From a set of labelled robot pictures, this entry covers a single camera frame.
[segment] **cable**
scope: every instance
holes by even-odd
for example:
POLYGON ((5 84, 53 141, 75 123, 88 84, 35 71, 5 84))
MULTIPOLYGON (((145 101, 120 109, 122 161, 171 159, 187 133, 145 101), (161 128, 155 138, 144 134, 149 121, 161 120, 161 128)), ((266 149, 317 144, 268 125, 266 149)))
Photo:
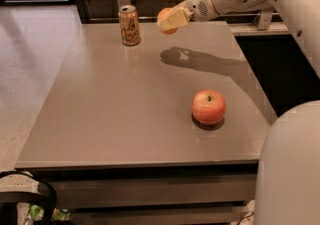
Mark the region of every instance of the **cable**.
POLYGON ((237 223, 237 225, 240 225, 240 223, 244 220, 244 219, 247 219, 247 218, 250 218, 251 216, 254 215, 254 212, 252 212, 252 214, 248 215, 248 216, 244 216, 241 218, 241 220, 237 223))

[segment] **orange fruit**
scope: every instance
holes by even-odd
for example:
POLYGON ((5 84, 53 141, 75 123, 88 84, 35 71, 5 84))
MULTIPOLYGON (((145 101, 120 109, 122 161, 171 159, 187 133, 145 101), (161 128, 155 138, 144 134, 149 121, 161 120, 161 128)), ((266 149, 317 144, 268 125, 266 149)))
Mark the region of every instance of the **orange fruit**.
MULTIPOLYGON (((158 14, 157 21, 165 18, 171 10, 172 10, 172 8, 163 8, 158 14)), ((170 34, 176 33, 177 30, 178 30, 178 28, 174 28, 174 29, 168 29, 168 30, 164 30, 164 31, 161 30, 161 32, 164 34, 170 35, 170 34)))

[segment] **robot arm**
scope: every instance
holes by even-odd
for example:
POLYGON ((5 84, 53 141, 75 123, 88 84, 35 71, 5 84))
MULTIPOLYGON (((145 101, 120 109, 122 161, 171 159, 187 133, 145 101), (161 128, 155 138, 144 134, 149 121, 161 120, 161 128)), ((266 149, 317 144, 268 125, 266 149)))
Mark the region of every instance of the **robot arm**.
POLYGON ((274 7, 320 78, 320 0, 186 0, 158 21, 161 30, 209 21, 229 12, 274 7))

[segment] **gray floor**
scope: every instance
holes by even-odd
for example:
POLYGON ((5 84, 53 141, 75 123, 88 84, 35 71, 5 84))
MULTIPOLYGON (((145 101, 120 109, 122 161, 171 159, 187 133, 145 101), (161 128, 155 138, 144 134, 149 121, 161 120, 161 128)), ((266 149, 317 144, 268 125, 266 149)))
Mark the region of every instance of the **gray floor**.
MULTIPOLYGON (((0 7, 0 171, 14 169, 80 30, 75 6, 0 7)), ((0 191, 35 188, 17 176, 0 181, 0 191)))

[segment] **soda can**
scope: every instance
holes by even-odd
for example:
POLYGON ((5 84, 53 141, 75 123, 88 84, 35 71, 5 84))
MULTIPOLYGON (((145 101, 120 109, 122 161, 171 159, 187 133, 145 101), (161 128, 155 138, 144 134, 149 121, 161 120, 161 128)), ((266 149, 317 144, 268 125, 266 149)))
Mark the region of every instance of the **soda can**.
POLYGON ((137 9, 132 5, 124 5, 119 9, 121 38, 124 45, 137 45, 141 41, 137 9))

